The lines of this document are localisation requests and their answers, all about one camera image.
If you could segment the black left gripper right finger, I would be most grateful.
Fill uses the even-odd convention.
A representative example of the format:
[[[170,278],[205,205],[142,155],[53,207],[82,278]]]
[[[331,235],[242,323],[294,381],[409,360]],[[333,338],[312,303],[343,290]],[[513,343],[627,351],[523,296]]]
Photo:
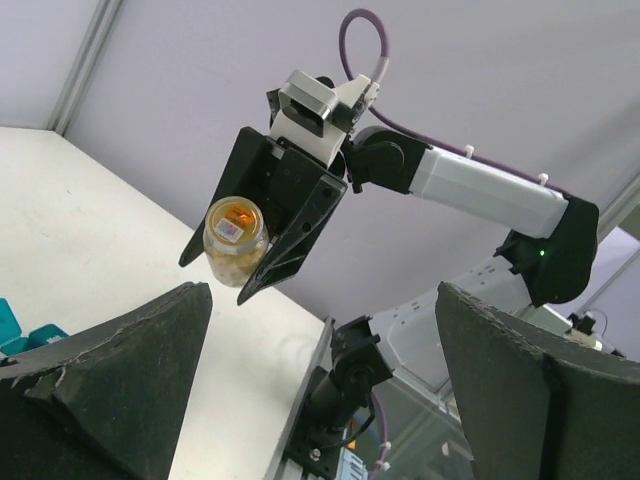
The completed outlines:
[[[436,320],[478,479],[636,479],[639,365],[441,283]]]

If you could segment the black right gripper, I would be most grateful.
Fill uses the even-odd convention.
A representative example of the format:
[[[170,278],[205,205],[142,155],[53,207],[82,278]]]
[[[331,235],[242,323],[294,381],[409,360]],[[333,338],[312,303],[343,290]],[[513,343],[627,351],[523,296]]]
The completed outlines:
[[[272,138],[249,126],[240,129],[213,197],[178,260],[186,267],[204,252],[206,215],[216,201],[258,195],[268,232],[277,238],[242,287],[238,305],[298,273],[347,190],[342,157],[328,167],[292,138],[291,130]]]

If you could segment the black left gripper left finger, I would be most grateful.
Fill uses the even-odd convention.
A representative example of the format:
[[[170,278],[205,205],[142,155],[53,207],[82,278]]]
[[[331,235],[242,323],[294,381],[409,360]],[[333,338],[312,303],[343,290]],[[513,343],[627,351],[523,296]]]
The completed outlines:
[[[168,478],[211,313],[186,282],[2,359],[2,478]]]

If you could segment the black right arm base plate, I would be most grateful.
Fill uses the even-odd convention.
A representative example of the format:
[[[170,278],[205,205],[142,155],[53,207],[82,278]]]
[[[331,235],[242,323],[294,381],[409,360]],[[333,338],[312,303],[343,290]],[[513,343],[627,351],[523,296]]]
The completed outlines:
[[[372,387],[357,369],[343,383],[316,367],[286,441],[278,479],[367,479],[354,443],[376,419]]]

